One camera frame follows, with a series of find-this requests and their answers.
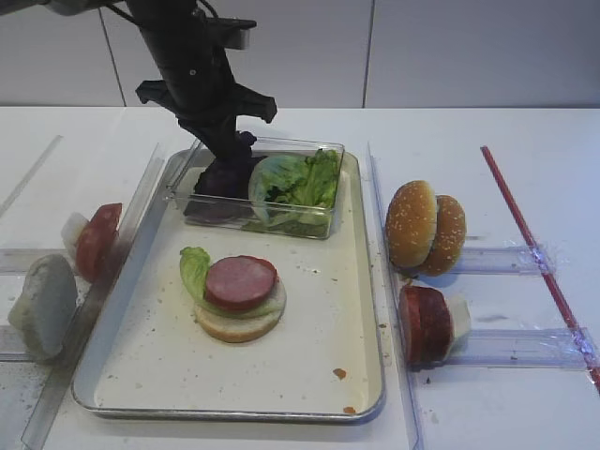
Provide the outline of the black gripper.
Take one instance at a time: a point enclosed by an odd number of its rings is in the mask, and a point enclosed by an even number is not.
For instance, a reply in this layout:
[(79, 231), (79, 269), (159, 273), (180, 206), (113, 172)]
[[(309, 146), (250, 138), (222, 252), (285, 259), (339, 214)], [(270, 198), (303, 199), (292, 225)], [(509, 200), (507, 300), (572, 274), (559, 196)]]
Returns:
[(236, 118), (252, 116), (270, 123), (278, 112), (275, 99), (238, 83), (221, 46), (151, 47), (149, 51), (162, 78), (136, 88), (140, 102), (153, 102), (189, 120), (191, 132), (214, 160), (247, 156), (249, 149), (236, 138)]

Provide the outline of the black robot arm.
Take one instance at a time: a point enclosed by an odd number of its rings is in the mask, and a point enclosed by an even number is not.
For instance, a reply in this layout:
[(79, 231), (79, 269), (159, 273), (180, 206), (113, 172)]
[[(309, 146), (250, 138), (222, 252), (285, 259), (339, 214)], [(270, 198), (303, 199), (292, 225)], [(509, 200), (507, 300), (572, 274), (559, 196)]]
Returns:
[(45, 1), (45, 8), (74, 16), (107, 8), (134, 24), (162, 76), (142, 82), (136, 94), (172, 112), (181, 128), (198, 138), (215, 160), (202, 177), (208, 188), (245, 185), (255, 159), (255, 137), (236, 128), (239, 116), (271, 122), (278, 108), (273, 97), (238, 83), (226, 54), (244, 47), (252, 20), (219, 16), (206, 1), (129, 1), (127, 11), (114, 1)]

